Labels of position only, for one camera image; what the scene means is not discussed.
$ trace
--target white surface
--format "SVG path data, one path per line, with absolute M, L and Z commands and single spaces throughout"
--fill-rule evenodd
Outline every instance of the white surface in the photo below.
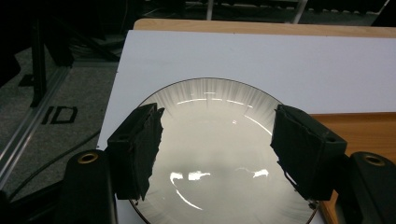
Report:
M 98 146 L 152 93 L 181 80 L 244 82 L 307 113 L 385 112 L 396 111 L 395 71 L 396 39 L 131 31 Z

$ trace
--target black wire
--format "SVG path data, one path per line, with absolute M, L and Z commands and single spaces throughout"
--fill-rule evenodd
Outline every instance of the black wire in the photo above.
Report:
M 47 169 L 49 166 L 51 166 L 53 163 L 55 163 L 56 161 L 60 160 L 61 158 L 65 157 L 67 154 L 79 149 L 80 147 L 84 146 L 85 144 L 87 144 L 89 141 L 91 141 L 96 135 L 98 135 L 100 133 L 100 130 L 95 132 L 94 134 L 92 134 L 91 136 L 89 136 L 88 138 L 84 139 L 82 142 L 78 143 L 77 145 L 75 145 L 74 147 L 71 147 L 70 149 L 68 149 L 66 152 L 62 153 L 61 155 L 55 157 L 54 159 L 52 159 L 51 161 L 48 161 L 47 163 L 45 163 L 43 166 L 41 166 L 40 168 L 38 168 L 34 173 L 32 173 L 31 175 L 29 175 L 29 177 L 27 177 L 25 180 L 23 180 L 22 183 L 20 183 L 20 185 L 9 195 L 8 199 L 11 202 L 12 199 L 21 191 L 21 189 L 23 189 L 33 178 L 35 178 L 37 175 L 39 175 L 41 172 L 43 172 L 45 169 Z
M 318 210 L 319 210 L 319 203 L 316 204 L 316 207 L 315 207 L 314 211 L 312 212 L 311 217 L 308 219 L 308 221 L 306 221 L 306 224 L 311 223 L 312 219 L 314 219 L 314 216 Z

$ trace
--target black holder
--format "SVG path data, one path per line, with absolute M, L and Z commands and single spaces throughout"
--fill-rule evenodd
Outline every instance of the black holder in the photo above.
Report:
M 370 152 L 346 156 L 347 142 L 304 111 L 279 105 L 271 147 L 286 178 L 306 200 L 338 194 L 346 223 L 396 223 L 396 166 Z
M 33 60 L 33 88 L 34 96 L 30 107 L 37 107 L 41 99 L 47 92 L 47 76 L 45 65 L 45 51 L 44 45 L 47 45 L 49 53 L 53 60 L 60 66 L 72 66 L 74 58 L 71 50 L 68 47 L 68 41 L 64 36 L 46 36 L 52 35 L 51 30 L 46 24 L 51 23 L 56 26 L 58 31 L 63 31 L 78 39 L 103 58 L 110 62 L 119 62 L 120 57 L 97 44 L 92 38 L 79 32 L 73 25 L 67 21 L 56 17 L 47 15 L 42 9 L 37 9 L 32 18 L 32 60 Z
M 105 151 L 73 156 L 63 181 L 13 203 L 1 191 L 0 217 L 7 224 L 117 223 L 114 195 L 144 199 L 149 189 L 162 115 L 156 104 L 138 107 L 111 135 Z

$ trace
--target wooden desk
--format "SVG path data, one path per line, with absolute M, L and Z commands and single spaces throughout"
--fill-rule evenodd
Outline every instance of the wooden desk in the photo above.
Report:
M 182 31 L 268 35 L 332 35 L 396 38 L 395 28 L 274 24 L 234 21 L 180 21 L 144 19 L 136 30 Z M 396 112 L 313 115 L 348 141 L 346 154 L 371 151 L 396 162 Z M 336 193 L 322 202 L 322 212 L 329 223 L 338 223 L 334 205 Z

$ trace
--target glass dish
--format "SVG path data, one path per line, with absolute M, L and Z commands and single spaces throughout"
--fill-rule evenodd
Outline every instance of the glass dish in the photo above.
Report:
M 220 78 L 175 83 L 142 105 L 164 107 L 146 200 L 148 223 L 305 223 L 312 210 L 270 147 L 280 102 Z

